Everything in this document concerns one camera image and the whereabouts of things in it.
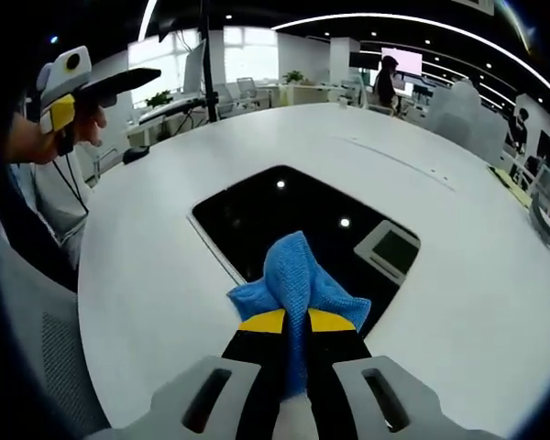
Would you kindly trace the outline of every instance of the blue cloth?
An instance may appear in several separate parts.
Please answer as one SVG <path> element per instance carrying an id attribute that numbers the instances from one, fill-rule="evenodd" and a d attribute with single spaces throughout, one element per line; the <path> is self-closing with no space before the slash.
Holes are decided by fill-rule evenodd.
<path id="1" fill-rule="evenodd" d="M 350 296 L 322 269 L 302 232 L 278 240 L 265 258 L 263 278 L 235 287 L 228 296 L 243 321 L 256 314 L 286 310 L 290 327 L 286 397 L 305 391 L 304 325 L 308 307 L 339 314 L 357 330 L 370 309 L 370 300 Z"/>

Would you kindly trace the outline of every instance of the window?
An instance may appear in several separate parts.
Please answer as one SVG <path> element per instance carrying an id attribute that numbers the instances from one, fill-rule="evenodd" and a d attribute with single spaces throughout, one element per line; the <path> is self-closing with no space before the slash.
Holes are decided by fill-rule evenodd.
<path id="1" fill-rule="evenodd" d="M 169 90 L 177 92 L 183 87 L 185 59 L 190 49 L 198 45 L 199 37 L 195 29 L 183 32 L 171 32 L 159 42 L 159 37 L 128 45 L 128 67 L 149 67 L 160 69 L 161 76 L 131 92 L 134 107 L 146 106 L 145 100 L 151 96 Z"/>
<path id="2" fill-rule="evenodd" d="M 279 78 L 277 32 L 259 27 L 225 27 L 226 82 L 251 77 L 255 81 Z"/>

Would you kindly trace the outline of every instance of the pink screen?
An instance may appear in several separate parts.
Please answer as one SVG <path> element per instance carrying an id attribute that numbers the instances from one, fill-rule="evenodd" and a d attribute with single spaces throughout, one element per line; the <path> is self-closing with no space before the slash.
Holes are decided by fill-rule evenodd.
<path id="1" fill-rule="evenodd" d="M 411 73 L 422 76 L 422 54 L 398 49 L 381 49 L 381 57 L 391 55 L 400 64 L 397 72 Z"/>

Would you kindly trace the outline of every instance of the oval table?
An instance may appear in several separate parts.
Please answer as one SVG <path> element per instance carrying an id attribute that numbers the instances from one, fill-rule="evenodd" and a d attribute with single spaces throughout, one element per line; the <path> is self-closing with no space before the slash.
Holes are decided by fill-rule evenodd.
<path id="1" fill-rule="evenodd" d="M 550 247 L 481 159 L 417 126 L 338 104 L 204 126 L 98 183 L 83 236 L 79 318 L 112 426 L 134 422 L 156 389 L 225 349 L 239 324 L 226 298 L 235 283 L 187 215 L 277 164 L 348 193 L 422 240 L 366 338 L 370 353 L 433 388 L 444 413 L 466 428 L 505 436 L 520 428 L 550 388 Z M 278 427 L 314 436 L 314 421 L 294 405 L 282 405 Z"/>

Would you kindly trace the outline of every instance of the small display screen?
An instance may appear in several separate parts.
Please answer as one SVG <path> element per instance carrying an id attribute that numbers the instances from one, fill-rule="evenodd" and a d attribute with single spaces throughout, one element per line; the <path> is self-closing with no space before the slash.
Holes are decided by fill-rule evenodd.
<path id="1" fill-rule="evenodd" d="M 405 274 L 413 264 L 418 248 L 389 231 L 373 248 L 373 251 L 399 272 Z"/>

